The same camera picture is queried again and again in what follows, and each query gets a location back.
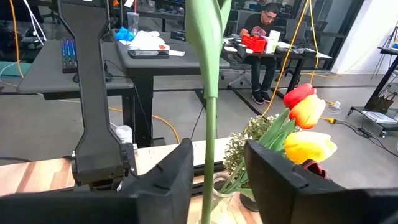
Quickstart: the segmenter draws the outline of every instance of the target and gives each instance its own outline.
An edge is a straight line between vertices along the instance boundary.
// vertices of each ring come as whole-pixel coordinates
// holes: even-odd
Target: jeans
[[[251,85],[253,91],[267,91],[271,87],[276,71],[276,59],[271,57],[255,57],[246,58],[246,63],[251,64]],[[266,74],[260,86],[260,65],[266,66]]]

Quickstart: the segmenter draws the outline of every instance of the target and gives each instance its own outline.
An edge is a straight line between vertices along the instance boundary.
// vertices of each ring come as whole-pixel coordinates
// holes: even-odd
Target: white wall
[[[380,50],[398,20],[398,0],[365,0],[331,69],[335,73],[373,73]],[[379,73],[389,66],[386,57]]]

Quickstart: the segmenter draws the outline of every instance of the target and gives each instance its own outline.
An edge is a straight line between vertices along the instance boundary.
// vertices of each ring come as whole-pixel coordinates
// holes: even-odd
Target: orange cable
[[[15,48],[16,48],[16,54],[17,54],[17,65],[18,65],[18,70],[19,74],[21,77],[24,77],[24,74],[21,70],[21,65],[19,64],[19,45],[18,45],[18,34],[17,34],[17,20],[15,17],[15,10],[14,10],[14,4],[12,3],[12,0],[10,1],[10,6],[11,6],[11,12],[12,12],[12,21],[14,23],[14,36],[15,36]]]
[[[113,107],[109,107],[110,110],[113,111],[118,111],[118,112],[123,112],[123,110],[118,109],[118,108],[113,108]],[[180,144],[180,138],[178,136],[177,131],[175,130],[175,128],[165,119],[161,118],[160,116],[156,116],[156,115],[152,115],[153,118],[158,119],[159,121],[162,121],[163,123],[165,123],[174,133],[175,136],[175,140],[177,141],[178,144]]]

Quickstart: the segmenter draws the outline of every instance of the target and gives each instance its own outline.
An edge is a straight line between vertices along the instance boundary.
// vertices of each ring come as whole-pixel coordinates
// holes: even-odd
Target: red tulip
[[[315,94],[316,90],[312,87],[311,84],[306,83],[303,85],[299,85],[296,89],[288,92],[284,97],[284,105],[290,110],[293,109],[297,103],[300,103],[307,96]]]

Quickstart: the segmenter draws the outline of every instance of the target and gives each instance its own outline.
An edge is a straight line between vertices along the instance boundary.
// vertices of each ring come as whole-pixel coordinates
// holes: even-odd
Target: orange tulip
[[[289,118],[295,119],[296,125],[302,129],[311,129],[318,123],[325,106],[325,100],[321,100],[316,94],[312,94],[293,107]]]
[[[311,131],[292,133],[285,140],[286,157],[294,164],[303,164],[307,159],[324,161],[337,150],[330,138],[328,134]]]

